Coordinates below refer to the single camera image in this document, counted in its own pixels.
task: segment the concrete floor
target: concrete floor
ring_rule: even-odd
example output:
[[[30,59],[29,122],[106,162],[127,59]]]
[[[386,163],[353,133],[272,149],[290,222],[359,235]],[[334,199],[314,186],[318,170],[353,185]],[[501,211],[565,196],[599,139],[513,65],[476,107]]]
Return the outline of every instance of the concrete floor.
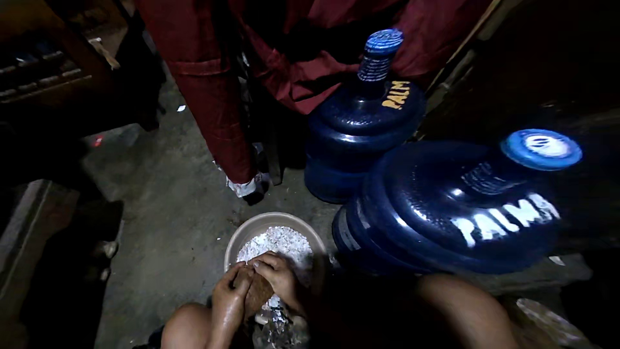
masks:
[[[286,170],[252,207],[224,186],[198,127],[176,85],[166,83],[167,113],[159,130],[137,125],[104,134],[83,165],[110,200],[125,203],[120,249],[112,260],[97,348],[131,348],[186,302],[205,302],[224,268],[228,240],[254,215],[281,211],[309,223],[332,244],[337,205],[313,197],[303,171]]]

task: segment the bare leg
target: bare leg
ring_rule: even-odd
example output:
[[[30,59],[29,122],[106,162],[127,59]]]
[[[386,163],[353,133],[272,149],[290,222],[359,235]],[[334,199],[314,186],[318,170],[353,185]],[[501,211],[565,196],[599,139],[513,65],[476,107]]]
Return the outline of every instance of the bare leg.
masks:
[[[446,317],[466,348],[518,348],[506,310],[485,291],[438,274],[424,276],[418,294]]]
[[[211,309],[188,303],[174,312],[166,322],[161,337],[162,349],[203,349],[209,341]]]

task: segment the finger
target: finger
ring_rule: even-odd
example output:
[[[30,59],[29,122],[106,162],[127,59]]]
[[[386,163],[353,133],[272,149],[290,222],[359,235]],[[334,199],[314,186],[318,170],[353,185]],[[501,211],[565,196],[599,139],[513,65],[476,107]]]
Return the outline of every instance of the finger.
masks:
[[[270,265],[260,260],[255,260],[252,263],[252,266],[254,266],[254,270],[256,270],[256,272],[262,275],[265,279],[267,279],[267,281],[270,281],[275,277],[276,271],[273,270]]]
[[[283,263],[282,258],[280,258],[277,255],[272,255],[270,253],[263,253],[262,255],[253,258],[252,260],[250,260],[250,263],[252,264],[253,262],[257,260],[263,263],[269,264],[273,269],[276,269],[276,270],[279,267],[281,267]]]
[[[239,273],[238,278],[241,280],[237,283],[237,287],[234,289],[234,292],[242,297],[245,297],[247,291],[250,289],[250,285],[252,284],[253,276],[254,270],[249,270],[246,273]]]
[[[228,285],[237,276],[237,272],[239,271],[239,269],[241,267],[243,267],[244,265],[246,265],[246,263],[244,261],[240,261],[240,262],[235,263],[230,269],[228,269],[226,274],[224,274],[224,276],[222,276],[221,280],[218,282],[216,287],[218,287],[218,286],[220,286],[220,287],[226,286],[228,288]]]

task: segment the red cloth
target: red cloth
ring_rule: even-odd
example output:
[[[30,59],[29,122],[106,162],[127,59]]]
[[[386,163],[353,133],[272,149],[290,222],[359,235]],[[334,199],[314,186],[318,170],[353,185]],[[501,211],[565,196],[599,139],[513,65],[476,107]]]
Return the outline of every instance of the red cloth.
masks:
[[[310,113],[358,68],[366,38],[395,27],[404,42],[392,64],[428,83],[490,0],[228,0],[249,70],[291,110]],[[137,0],[157,48],[192,110],[207,146],[233,183],[256,174],[239,123],[239,86],[214,0]]]

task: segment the water gallon container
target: water gallon container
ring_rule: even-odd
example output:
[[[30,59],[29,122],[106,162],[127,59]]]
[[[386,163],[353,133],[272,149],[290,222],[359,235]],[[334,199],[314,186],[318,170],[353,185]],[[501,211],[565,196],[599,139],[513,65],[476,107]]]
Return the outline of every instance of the water gallon container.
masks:
[[[357,77],[309,116],[306,186],[319,199],[345,203],[388,150],[413,136],[424,117],[424,94],[410,81],[386,80],[402,43],[396,29],[368,38]]]
[[[549,253],[562,219],[540,174],[581,159],[548,130],[499,148],[416,142],[386,153],[332,223],[339,252],[373,274],[519,271]]]

